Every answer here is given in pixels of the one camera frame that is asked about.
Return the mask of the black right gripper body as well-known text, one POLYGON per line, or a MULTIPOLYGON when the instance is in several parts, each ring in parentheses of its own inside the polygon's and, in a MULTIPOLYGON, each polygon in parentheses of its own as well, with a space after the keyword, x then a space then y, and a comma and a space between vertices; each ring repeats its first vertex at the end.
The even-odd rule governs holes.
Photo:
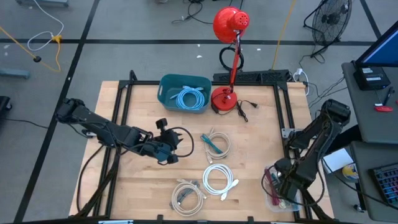
POLYGON ((281 183, 278 189, 279 195, 294 202, 297 191, 301 191, 302 197, 311 202, 311 196, 308 187, 311 185, 311 159, 309 157, 301 157, 293 164, 290 159, 282 158, 275 162, 276 171, 281 173, 281 183))

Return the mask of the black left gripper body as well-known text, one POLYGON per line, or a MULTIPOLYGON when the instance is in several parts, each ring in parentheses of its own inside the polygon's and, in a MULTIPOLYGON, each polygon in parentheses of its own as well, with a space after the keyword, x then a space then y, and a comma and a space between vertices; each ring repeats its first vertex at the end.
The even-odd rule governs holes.
POLYGON ((166 129, 167 120, 162 118, 155 122, 160 135, 154 137, 152 132, 143 132, 145 135, 141 146, 141 155, 157 159, 158 164, 167 165, 178 162, 178 156, 174 153, 177 146, 172 145, 172 141, 178 138, 173 137, 174 130, 166 129))

